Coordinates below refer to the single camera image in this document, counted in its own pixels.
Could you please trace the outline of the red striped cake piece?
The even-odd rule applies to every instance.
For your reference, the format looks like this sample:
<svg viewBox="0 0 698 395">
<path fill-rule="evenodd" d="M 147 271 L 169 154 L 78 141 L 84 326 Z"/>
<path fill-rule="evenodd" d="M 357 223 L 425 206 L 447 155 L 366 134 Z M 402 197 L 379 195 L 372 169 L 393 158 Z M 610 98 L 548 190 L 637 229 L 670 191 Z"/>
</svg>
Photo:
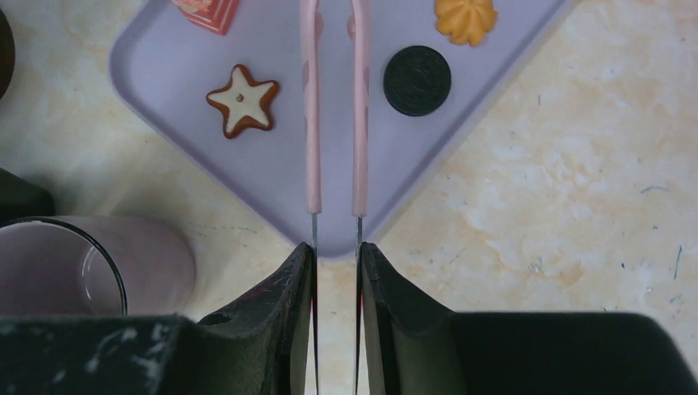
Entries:
<svg viewBox="0 0 698 395">
<path fill-rule="evenodd" d="M 217 35 L 226 35 L 239 2 L 239 0 L 172 0 L 188 21 Z"/>
</svg>

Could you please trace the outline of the pink food tongs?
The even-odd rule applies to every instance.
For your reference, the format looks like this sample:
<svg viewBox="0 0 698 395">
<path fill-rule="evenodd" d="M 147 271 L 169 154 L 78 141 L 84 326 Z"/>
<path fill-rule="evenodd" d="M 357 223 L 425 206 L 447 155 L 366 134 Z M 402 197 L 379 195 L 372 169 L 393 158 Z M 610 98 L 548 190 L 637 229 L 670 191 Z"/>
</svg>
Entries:
<svg viewBox="0 0 698 395">
<path fill-rule="evenodd" d="M 370 80 L 370 3 L 351 2 L 352 14 L 347 31 L 354 49 L 352 82 L 353 93 L 353 162 L 351 213 L 356 218 L 356 285 L 355 285 L 355 339 L 352 393 L 359 389 L 361 362 L 362 262 L 361 245 L 364 242 L 363 219 L 368 213 L 369 155 L 368 115 Z M 300 50 L 303 63 L 303 96 L 305 116 L 305 183 L 307 209 L 311 217 L 311 318 L 313 326 L 314 370 L 316 393 L 320 393 L 319 372 L 319 317 L 318 317 L 318 214 L 322 211 L 321 146 L 320 146 L 320 89 L 319 37 L 323 18 L 318 1 L 300 2 Z"/>
</svg>

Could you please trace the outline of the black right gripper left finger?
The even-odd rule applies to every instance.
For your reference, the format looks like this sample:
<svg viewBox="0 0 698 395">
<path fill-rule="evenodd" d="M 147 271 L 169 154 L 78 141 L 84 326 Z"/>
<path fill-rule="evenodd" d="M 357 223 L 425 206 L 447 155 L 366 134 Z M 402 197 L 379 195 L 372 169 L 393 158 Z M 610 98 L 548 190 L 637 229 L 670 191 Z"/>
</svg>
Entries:
<svg viewBox="0 0 698 395">
<path fill-rule="evenodd" d="M 302 394 L 313 252 L 198 322 L 180 315 L 3 318 L 4 394 Z"/>
</svg>

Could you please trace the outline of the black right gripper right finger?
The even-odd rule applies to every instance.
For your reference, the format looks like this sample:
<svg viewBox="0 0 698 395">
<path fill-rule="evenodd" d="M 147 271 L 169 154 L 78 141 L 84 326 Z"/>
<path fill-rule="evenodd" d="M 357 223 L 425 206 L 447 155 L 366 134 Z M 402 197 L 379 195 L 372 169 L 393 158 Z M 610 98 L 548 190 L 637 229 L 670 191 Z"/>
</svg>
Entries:
<svg viewBox="0 0 698 395">
<path fill-rule="evenodd" d="M 694 394 L 672 338 L 640 314 L 455 312 L 361 245 L 373 394 Z"/>
</svg>

